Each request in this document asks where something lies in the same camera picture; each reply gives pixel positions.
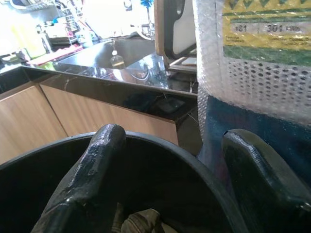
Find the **yellow label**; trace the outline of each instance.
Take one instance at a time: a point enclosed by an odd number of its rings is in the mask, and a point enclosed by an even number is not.
[[[225,0],[225,46],[311,50],[311,0]]]

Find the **blue brush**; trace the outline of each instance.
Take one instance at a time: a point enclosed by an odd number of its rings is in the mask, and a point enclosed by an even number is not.
[[[140,4],[147,8],[151,7],[152,3],[154,3],[154,0],[140,0]]]

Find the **cabinet door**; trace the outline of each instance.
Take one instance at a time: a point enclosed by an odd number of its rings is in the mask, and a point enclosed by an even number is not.
[[[69,136],[97,131],[105,124],[118,124],[127,131],[148,133],[178,144],[172,120],[143,114],[88,97],[41,85]]]
[[[0,164],[66,136],[38,86],[0,100]]]

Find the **black bucket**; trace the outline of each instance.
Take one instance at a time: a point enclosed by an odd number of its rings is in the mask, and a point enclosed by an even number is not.
[[[1,233],[32,230],[93,135],[65,138],[0,166]],[[247,232],[224,187],[185,150],[160,138],[127,132],[125,151],[124,163],[115,169],[126,177],[119,202],[132,213],[154,208],[178,232]]]

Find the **stainless steel sink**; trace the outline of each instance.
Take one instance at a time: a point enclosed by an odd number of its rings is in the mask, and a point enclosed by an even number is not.
[[[155,43],[142,39],[116,39],[115,49],[122,56],[125,66],[129,66],[155,51]],[[112,68],[113,42],[102,42],[61,60],[59,63],[85,67]]]

